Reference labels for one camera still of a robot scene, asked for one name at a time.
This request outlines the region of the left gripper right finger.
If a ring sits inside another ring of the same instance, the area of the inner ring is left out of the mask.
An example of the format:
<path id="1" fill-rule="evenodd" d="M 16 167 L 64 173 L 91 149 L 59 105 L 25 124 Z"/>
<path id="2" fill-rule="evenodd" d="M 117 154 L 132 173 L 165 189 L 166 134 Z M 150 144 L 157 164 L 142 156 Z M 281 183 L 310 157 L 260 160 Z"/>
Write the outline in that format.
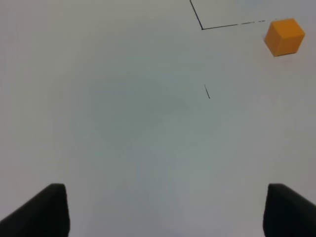
<path id="1" fill-rule="evenodd" d="M 266 237 L 314 237 L 316 205 L 284 184 L 269 184 L 263 231 Z"/>

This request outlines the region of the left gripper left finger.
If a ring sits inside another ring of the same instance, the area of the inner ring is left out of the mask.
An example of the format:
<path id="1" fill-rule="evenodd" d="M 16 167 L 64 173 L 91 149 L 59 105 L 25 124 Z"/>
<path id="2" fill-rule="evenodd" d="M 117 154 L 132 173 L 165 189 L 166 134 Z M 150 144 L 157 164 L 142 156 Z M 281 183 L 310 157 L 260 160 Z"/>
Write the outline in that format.
<path id="1" fill-rule="evenodd" d="M 2 237 L 67 237 L 70 215 L 64 184 L 50 184 L 0 221 Z"/>

